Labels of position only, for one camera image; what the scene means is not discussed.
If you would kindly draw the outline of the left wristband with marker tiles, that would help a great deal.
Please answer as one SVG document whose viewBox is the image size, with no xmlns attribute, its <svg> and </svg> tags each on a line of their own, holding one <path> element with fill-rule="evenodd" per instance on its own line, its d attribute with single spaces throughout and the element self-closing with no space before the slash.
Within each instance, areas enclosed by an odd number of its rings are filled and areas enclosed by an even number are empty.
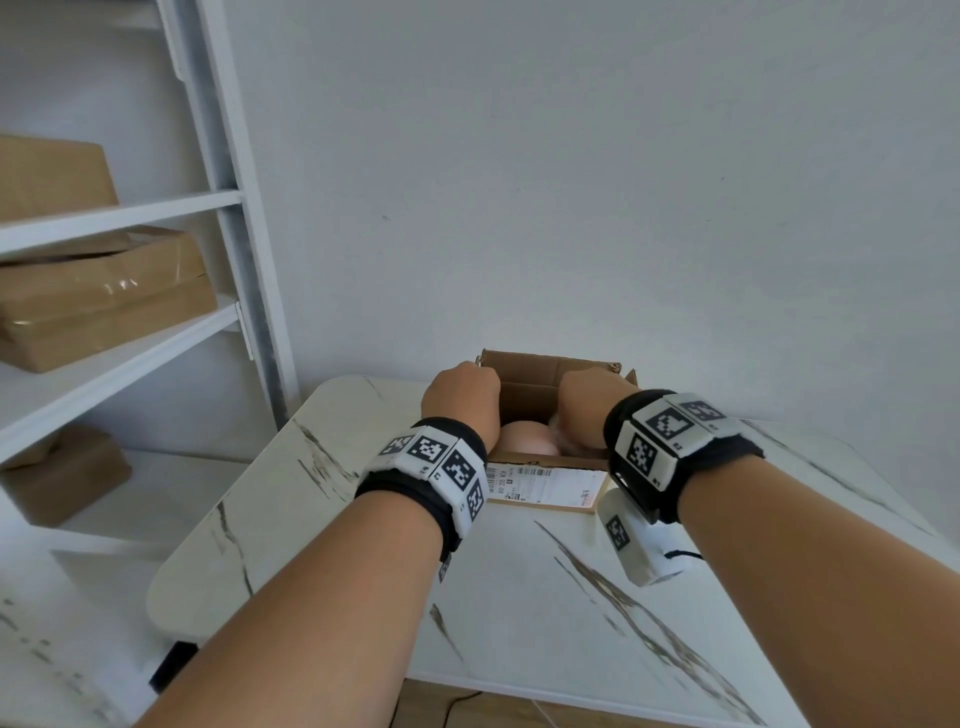
<svg viewBox="0 0 960 728">
<path fill-rule="evenodd" d="M 364 469 L 354 497 L 391 492 L 419 504 L 442 535 L 438 582 L 487 502 L 486 451 L 479 436 L 447 418 L 396 434 Z"/>
</svg>

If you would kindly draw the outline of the person's right hand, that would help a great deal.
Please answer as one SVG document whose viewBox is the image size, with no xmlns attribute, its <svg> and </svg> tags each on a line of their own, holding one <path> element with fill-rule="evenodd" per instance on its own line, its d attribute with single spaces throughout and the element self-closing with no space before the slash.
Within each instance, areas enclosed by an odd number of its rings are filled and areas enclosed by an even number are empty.
<svg viewBox="0 0 960 728">
<path fill-rule="evenodd" d="M 623 400 L 640 392 L 637 385 L 610 370 L 569 370 L 558 383 L 558 431 L 570 444 L 603 450 L 609 414 Z"/>
</svg>

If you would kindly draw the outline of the pink round object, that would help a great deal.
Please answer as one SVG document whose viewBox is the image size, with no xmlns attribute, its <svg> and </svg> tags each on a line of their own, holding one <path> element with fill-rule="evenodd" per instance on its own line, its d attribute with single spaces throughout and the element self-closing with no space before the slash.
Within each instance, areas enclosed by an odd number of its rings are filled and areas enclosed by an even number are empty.
<svg viewBox="0 0 960 728">
<path fill-rule="evenodd" d="M 555 457 L 563 452 L 550 426 L 535 420 L 516 420 L 501 426 L 490 456 L 508 454 Z"/>
</svg>

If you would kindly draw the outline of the black table leg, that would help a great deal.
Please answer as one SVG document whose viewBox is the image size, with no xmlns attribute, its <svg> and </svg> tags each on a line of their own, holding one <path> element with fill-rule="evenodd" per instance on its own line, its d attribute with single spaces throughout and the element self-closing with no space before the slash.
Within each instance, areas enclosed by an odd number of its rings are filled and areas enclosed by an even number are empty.
<svg viewBox="0 0 960 728">
<path fill-rule="evenodd" d="M 198 652 L 196 642 L 177 640 L 150 675 L 149 686 L 152 691 L 157 696 L 162 695 Z"/>
</svg>

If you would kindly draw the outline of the white metal shelving unit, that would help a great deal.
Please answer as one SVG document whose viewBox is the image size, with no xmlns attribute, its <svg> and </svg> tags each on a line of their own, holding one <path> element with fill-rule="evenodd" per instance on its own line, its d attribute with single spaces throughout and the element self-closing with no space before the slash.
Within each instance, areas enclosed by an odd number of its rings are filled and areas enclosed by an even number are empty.
<svg viewBox="0 0 960 728">
<path fill-rule="evenodd" d="M 299 407 L 225 0 L 0 0 L 0 135 L 102 146 L 118 204 L 0 224 L 0 262 L 125 250 L 125 231 L 189 234 L 214 313 L 55 370 L 0 363 L 0 470 L 65 427 L 108 433 L 125 484 L 61 526 L 31 525 L 0 484 L 0 556 L 159 559 L 237 465 L 210 440 Z"/>
</svg>

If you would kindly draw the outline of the taped flat cardboard box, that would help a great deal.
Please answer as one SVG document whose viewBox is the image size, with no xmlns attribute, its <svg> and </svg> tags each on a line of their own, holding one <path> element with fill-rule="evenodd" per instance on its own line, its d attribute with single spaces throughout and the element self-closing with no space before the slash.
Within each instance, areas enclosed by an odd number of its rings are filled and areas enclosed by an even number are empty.
<svg viewBox="0 0 960 728">
<path fill-rule="evenodd" d="M 125 234 L 126 249 L 0 262 L 0 363 L 48 373 L 218 310 L 189 233 Z"/>
</svg>

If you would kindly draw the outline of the person's right forearm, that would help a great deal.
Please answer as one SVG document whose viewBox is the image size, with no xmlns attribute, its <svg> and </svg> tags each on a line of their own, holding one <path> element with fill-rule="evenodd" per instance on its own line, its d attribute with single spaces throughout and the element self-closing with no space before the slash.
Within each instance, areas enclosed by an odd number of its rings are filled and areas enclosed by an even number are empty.
<svg viewBox="0 0 960 728">
<path fill-rule="evenodd" d="M 749 456 L 687 534 L 812 728 L 960 728 L 960 573 Z"/>
</svg>

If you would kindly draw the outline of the person's left forearm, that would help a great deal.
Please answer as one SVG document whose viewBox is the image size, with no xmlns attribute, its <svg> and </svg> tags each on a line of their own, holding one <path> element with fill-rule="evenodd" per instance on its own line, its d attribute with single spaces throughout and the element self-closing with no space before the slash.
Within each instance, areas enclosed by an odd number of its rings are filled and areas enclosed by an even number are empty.
<svg viewBox="0 0 960 728">
<path fill-rule="evenodd" d="M 442 545 L 414 499 L 361 495 L 234 613 L 135 728 L 387 728 Z"/>
</svg>

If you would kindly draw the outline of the open cardboard box with label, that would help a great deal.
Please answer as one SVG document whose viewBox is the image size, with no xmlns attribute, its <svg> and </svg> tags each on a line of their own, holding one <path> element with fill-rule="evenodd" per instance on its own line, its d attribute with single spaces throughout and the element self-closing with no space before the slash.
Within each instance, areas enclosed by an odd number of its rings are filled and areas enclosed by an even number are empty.
<svg viewBox="0 0 960 728">
<path fill-rule="evenodd" d="M 621 375 L 621 364 L 531 353 L 485 349 L 477 364 L 495 370 L 501 382 L 501 427 L 536 421 L 554 431 L 562 455 L 555 457 L 490 454 L 486 466 L 487 499 L 558 511 L 594 514 L 607 489 L 607 454 L 569 443 L 557 426 L 558 387 L 568 371 L 601 368 Z"/>
</svg>

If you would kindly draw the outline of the person's left hand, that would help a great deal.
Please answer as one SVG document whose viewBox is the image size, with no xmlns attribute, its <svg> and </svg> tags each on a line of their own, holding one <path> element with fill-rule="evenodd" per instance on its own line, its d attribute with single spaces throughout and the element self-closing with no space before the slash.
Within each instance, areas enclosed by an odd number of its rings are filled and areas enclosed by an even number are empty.
<svg viewBox="0 0 960 728">
<path fill-rule="evenodd" d="M 469 427 L 487 454 L 497 446 L 500 431 L 501 381 L 496 370 L 471 361 L 440 371 L 421 400 L 422 418 L 446 418 Z"/>
</svg>

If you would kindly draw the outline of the right wristband with marker tiles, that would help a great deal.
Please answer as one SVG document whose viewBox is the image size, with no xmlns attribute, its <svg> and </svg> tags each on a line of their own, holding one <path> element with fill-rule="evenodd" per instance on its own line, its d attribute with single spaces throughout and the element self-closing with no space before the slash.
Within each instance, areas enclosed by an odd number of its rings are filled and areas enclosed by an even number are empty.
<svg viewBox="0 0 960 728">
<path fill-rule="evenodd" d="M 650 524 L 678 524 L 679 502 L 695 475 L 738 460 L 765 458 L 728 417 L 700 394 L 643 390 L 606 416 L 608 472 Z"/>
</svg>

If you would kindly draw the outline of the wristband with marker tiles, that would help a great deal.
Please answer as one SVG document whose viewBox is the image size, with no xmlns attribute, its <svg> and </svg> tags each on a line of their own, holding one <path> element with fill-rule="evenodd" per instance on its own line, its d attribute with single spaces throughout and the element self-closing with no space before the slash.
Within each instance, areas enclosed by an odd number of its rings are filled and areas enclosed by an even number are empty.
<svg viewBox="0 0 960 728">
<path fill-rule="evenodd" d="M 679 502 L 695 475 L 738 460 L 765 458 L 728 417 L 700 394 L 643 390 L 606 416 L 608 472 L 650 524 L 678 524 Z"/>
<path fill-rule="evenodd" d="M 442 535 L 438 582 L 487 502 L 486 451 L 479 436 L 447 418 L 396 434 L 364 469 L 354 497 L 391 492 L 419 504 Z"/>
</svg>

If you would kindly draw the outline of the small brown cardboard box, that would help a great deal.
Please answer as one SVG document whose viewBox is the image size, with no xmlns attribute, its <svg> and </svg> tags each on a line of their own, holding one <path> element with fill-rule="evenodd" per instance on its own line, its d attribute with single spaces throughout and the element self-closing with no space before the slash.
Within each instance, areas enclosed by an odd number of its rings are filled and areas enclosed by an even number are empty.
<svg viewBox="0 0 960 728">
<path fill-rule="evenodd" d="M 58 432 L 38 462 L 0 469 L 0 484 L 30 525 L 57 528 L 132 475 L 131 464 L 109 433 L 75 423 Z"/>
</svg>

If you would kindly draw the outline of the plain brown cardboard box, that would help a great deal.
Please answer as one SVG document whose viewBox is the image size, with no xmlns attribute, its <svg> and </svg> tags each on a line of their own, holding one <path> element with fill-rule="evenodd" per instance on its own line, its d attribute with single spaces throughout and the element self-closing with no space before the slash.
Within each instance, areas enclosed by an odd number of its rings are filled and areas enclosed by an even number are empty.
<svg viewBox="0 0 960 728">
<path fill-rule="evenodd" d="M 101 145 L 0 134 L 0 224 L 117 205 Z"/>
</svg>

